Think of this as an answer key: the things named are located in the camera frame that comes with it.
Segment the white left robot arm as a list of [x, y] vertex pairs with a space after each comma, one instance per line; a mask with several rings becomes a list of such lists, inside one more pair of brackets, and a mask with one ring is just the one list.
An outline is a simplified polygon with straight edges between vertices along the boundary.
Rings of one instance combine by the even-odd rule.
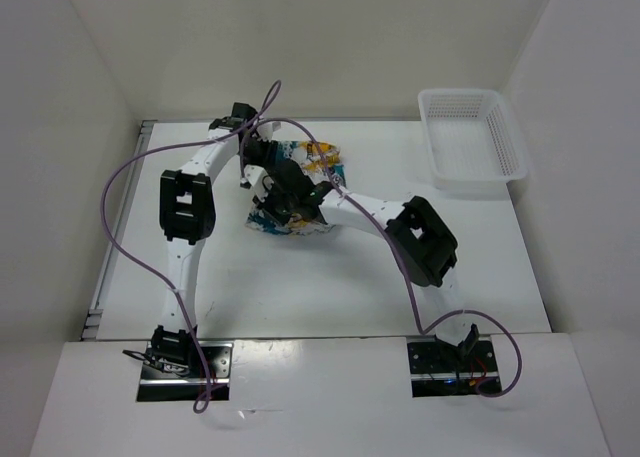
[[160, 177], [160, 227], [167, 240], [167, 297], [160, 323], [151, 339], [152, 356], [175, 375], [200, 372], [200, 353], [192, 335], [197, 332], [195, 300], [199, 261], [205, 240], [216, 223], [213, 183], [227, 163], [240, 154], [258, 111], [235, 103], [231, 114], [214, 120], [207, 139], [186, 163]]

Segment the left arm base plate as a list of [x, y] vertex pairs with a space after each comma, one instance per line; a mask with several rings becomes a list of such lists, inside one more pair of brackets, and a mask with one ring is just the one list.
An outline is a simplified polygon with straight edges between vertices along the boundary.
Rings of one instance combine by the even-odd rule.
[[[213, 402], [229, 400], [233, 347], [230, 341], [202, 343], [213, 380]], [[131, 351], [133, 358], [142, 362], [137, 402], [193, 402], [206, 391], [205, 373], [198, 356], [195, 357], [195, 367], [189, 368], [186, 365], [169, 363], [166, 359], [152, 362], [149, 359], [150, 351], [150, 344], [144, 353]]]

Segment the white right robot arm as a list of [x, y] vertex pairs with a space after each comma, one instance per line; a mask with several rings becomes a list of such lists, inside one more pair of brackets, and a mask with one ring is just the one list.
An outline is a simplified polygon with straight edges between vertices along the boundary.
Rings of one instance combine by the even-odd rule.
[[442, 313], [431, 330], [440, 362], [460, 370], [474, 356], [477, 326], [462, 319], [457, 289], [457, 239], [423, 197], [406, 202], [357, 194], [331, 171], [313, 179], [291, 159], [267, 168], [248, 166], [258, 212], [282, 230], [345, 227], [382, 238], [408, 284], [414, 317], [419, 317], [415, 292], [434, 298]]

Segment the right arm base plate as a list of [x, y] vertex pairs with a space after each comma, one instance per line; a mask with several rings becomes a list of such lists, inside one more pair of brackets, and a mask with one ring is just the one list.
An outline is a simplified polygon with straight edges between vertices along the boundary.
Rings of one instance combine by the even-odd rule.
[[464, 363], [444, 356], [433, 339], [408, 340], [407, 355], [413, 398], [489, 394], [502, 391], [494, 348], [481, 338]]

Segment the patterned white yellow teal shorts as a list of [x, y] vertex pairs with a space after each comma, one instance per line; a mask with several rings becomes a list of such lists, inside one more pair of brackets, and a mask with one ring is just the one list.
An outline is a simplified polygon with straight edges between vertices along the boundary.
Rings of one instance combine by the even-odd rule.
[[[345, 183], [344, 166], [340, 149], [337, 146], [326, 142], [318, 144], [310, 141], [276, 142], [278, 143], [278, 149], [272, 165], [284, 159], [291, 159], [301, 167], [302, 171], [314, 183], [324, 180], [331, 181], [333, 186]], [[288, 224], [280, 225], [257, 208], [257, 198], [255, 197], [253, 198], [245, 226], [252, 230], [277, 236], [308, 236], [326, 234], [332, 230], [332, 226], [328, 223], [304, 222], [298, 216], [294, 216]]]

